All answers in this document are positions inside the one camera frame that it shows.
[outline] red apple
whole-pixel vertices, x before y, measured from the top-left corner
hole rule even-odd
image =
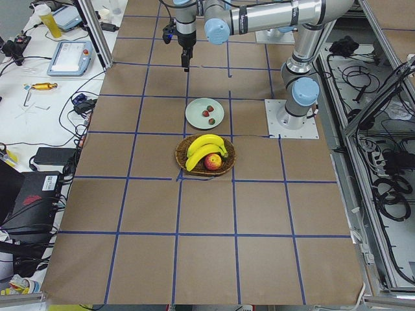
[[[222,166],[222,158],[218,154],[208,154],[204,164],[208,170],[218,170]]]

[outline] wicker basket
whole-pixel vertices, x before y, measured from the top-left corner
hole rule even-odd
[[[187,161],[187,149],[191,145],[191,143],[201,135],[192,135],[186,137],[183,141],[176,148],[176,161],[180,165],[180,167],[191,175],[198,175],[198,176],[219,176],[225,174],[229,171],[235,164],[236,161],[236,153],[232,143],[223,138],[225,142],[226,151],[228,151],[228,157],[222,158],[222,166],[218,170],[208,170],[203,164],[203,159],[197,163],[196,167],[192,169],[191,172],[186,170],[186,161]]]

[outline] banana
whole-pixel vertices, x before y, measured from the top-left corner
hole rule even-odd
[[[219,146],[215,144],[205,144],[204,146],[201,146],[198,150],[196,150],[193,155],[187,159],[186,161],[186,170],[189,172],[192,171],[192,169],[195,168],[196,164],[206,157],[208,154],[217,154],[220,153],[222,150],[219,148]]]
[[[215,144],[220,148],[220,155],[228,157],[223,138],[215,134],[205,134],[195,139],[187,149],[187,157],[191,157],[200,147],[205,144]]]

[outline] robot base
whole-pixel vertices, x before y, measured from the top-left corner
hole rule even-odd
[[[296,139],[318,139],[318,131],[314,118],[306,119],[302,128],[299,130],[289,130],[283,127],[277,120],[277,112],[285,105],[286,100],[265,100],[265,109],[267,111],[268,133],[272,138],[296,138]]]
[[[282,45],[294,45],[294,35],[292,31],[286,33],[280,33],[279,36],[269,36],[267,30],[260,30],[255,32],[257,43],[266,44],[282,44]]]

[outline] light green plate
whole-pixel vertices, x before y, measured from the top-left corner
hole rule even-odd
[[[214,110],[209,112],[208,117],[204,117],[202,112],[206,110],[209,105],[212,106]],[[222,105],[212,98],[198,98],[187,105],[185,115],[187,121],[195,128],[208,130],[218,126],[222,122],[225,111],[223,110]],[[209,124],[210,118],[214,118],[214,124]]]

